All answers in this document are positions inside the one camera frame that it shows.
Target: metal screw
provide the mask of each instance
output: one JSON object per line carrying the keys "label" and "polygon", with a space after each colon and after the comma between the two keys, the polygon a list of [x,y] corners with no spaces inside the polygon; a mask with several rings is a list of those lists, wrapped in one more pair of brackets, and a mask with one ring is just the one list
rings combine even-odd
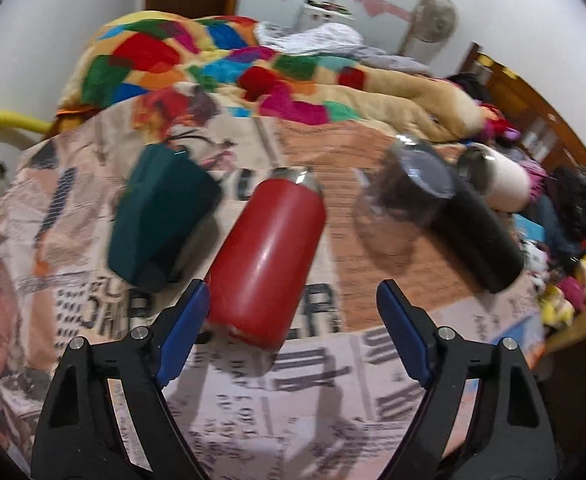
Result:
{"label": "metal screw", "polygon": [[73,339],[71,339],[68,345],[71,347],[71,350],[77,350],[79,348],[82,348],[82,346],[84,345],[84,338],[74,337]]}
{"label": "metal screw", "polygon": [[518,342],[512,337],[505,337],[502,339],[502,344],[509,350],[515,350],[518,347]]}
{"label": "metal screw", "polygon": [[438,329],[438,335],[445,341],[451,341],[455,337],[455,330],[449,326],[441,326]]}
{"label": "metal screw", "polygon": [[145,326],[137,326],[131,330],[131,337],[134,339],[144,339],[148,335],[148,328]]}

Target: red thermos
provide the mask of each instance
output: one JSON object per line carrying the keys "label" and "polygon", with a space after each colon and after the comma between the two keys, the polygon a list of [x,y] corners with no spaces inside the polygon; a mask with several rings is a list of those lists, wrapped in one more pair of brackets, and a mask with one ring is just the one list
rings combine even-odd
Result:
{"label": "red thermos", "polygon": [[267,351],[284,343],[326,222],[309,168],[260,183],[204,280],[209,322]]}

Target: wooden headboard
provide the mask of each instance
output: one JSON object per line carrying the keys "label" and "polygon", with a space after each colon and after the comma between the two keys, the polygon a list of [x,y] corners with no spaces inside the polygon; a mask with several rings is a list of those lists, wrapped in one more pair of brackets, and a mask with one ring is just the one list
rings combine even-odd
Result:
{"label": "wooden headboard", "polygon": [[550,173],[558,166],[585,166],[586,146],[529,84],[473,43],[460,67],[472,72],[490,92],[492,103],[522,132],[519,147]]}

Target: newspaper print blanket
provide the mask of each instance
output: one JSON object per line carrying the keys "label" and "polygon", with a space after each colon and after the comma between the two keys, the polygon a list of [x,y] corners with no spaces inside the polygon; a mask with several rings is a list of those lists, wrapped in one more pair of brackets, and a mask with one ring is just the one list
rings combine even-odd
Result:
{"label": "newspaper print blanket", "polygon": [[[121,102],[78,129],[28,150],[0,201],[0,443],[28,470],[35,428],[68,341],[120,338],[130,328],[128,286],[105,264],[111,220],[148,142],[181,144],[221,179],[225,196],[185,254],[184,283],[155,298],[173,304],[206,273],[251,192],[273,168],[312,164],[324,184],[328,222],[289,341],[273,359],[214,338],[196,346],[164,396],[214,479],[376,478],[422,398],[406,376],[374,304],[394,278],[436,324],[487,342],[514,337],[534,361],[543,343],[526,275],[483,294],[454,258],[424,234],[398,267],[363,249],[353,227],[362,175],[388,145],[356,121],[305,126],[275,118],[233,118],[224,96],[192,84]],[[248,182],[239,186],[239,181]],[[145,320],[151,323],[153,317]],[[121,385],[112,397],[134,463],[148,466]],[[470,421],[468,386],[449,448]]]}

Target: patchwork blanket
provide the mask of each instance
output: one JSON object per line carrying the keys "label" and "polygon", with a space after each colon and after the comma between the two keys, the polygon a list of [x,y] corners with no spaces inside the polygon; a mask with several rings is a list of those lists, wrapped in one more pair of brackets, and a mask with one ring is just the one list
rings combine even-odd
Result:
{"label": "patchwork blanket", "polygon": [[313,126],[356,120],[432,142],[471,137],[483,127],[479,108],[448,81],[346,57],[281,54],[258,45],[255,26],[241,16],[189,20],[148,10],[119,18],[90,41],[60,113],[100,110],[192,81],[223,96],[240,117],[275,116]]}

